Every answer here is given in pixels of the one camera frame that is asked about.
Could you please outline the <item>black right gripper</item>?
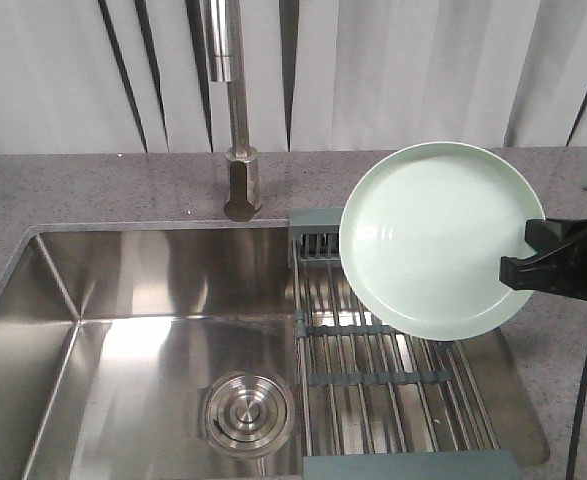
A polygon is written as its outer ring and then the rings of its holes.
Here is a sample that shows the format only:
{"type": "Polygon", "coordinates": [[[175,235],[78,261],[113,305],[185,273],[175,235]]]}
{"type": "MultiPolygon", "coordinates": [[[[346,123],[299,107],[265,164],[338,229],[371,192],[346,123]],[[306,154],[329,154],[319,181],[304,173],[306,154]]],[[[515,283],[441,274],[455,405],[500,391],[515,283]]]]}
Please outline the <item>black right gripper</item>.
{"type": "Polygon", "coordinates": [[[502,256],[499,280],[512,290],[587,296],[587,219],[530,219],[524,240],[535,253],[502,256]]]}

